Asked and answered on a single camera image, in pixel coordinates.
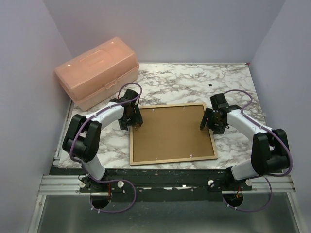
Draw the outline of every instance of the small orange object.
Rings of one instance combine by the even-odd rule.
[[[55,69],[59,82],[86,111],[138,78],[135,52],[115,37]]]

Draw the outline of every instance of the brown board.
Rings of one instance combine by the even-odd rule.
[[[212,131],[200,130],[204,103],[139,107],[143,125],[130,128],[130,164],[217,159]]]

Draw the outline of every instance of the box lid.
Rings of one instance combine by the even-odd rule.
[[[135,52],[115,37],[55,69],[62,86],[74,101],[105,87],[138,66]]]

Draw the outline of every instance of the table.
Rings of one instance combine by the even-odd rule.
[[[204,102],[211,108],[209,98],[212,95],[230,89],[246,90],[254,97],[254,102],[245,112],[265,124],[248,66],[244,64],[140,64],[137,83],[143,88],[140,105]],[[115,96],[86,112],[74,105],[69,111],[68,119],[75,114],[93,113],[106,106]],[[239,92],[230,92],[226,94],[226,98],[229,104],[239,106],[249,101],[245,94]],[[225,169],[244,162],[251,156],[251,142],[232,127],[223,135],[215,135],[214,139],[219,156],[217,160],[130,166],[129,132],[120,130],[115,121],[102,130],[98,157],[105,168],[114,169]],[[80,168],[62,149],[58,155],[59,168]]]

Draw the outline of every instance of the white wall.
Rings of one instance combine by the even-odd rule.
[[[43,0],[71,54],[119,36],[140,62],[250,62],[284,0]]]
[[[27,232],[69,99],[53,69],[71,58],[42,0],[0,1],[0,232]]]
[[[250,65],[267,123],[287,132],[292,177],[311,230],[311,1],[286,0]]]

